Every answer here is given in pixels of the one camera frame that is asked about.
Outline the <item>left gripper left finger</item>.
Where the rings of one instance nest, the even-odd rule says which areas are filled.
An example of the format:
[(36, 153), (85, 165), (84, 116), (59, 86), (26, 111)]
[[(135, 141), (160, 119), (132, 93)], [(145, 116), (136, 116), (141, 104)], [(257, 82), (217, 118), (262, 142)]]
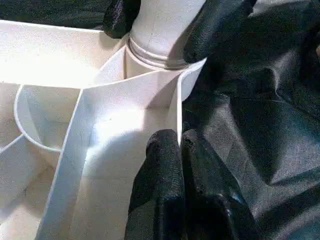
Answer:
[(156, 131), (132, 185), (124, 238), (180, 240), (185, 231), (185, 183), (177, 134)]

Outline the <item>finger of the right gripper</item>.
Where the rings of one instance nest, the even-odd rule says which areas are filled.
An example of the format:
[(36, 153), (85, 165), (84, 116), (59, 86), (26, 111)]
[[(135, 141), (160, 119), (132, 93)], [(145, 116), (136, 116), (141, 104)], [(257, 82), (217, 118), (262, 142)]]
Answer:
[(140, 0), (112, 0), (104, 14), (104, 32), (112, 39), (121, 39), (130, 32), (140, 6)]
[(253, 12), (255, 0), (207, 0), (192, 24), (184, 45), (184, 60), (207, 58), (221, 43), (238, 32)]

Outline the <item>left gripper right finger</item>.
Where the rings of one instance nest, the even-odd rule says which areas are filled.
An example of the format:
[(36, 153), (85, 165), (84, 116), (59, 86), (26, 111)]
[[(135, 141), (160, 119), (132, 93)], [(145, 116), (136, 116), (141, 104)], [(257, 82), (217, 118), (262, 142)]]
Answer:
[(182, 135), (187, 238), (258, 240), (252, 213), (236, 178), (194, 129)]

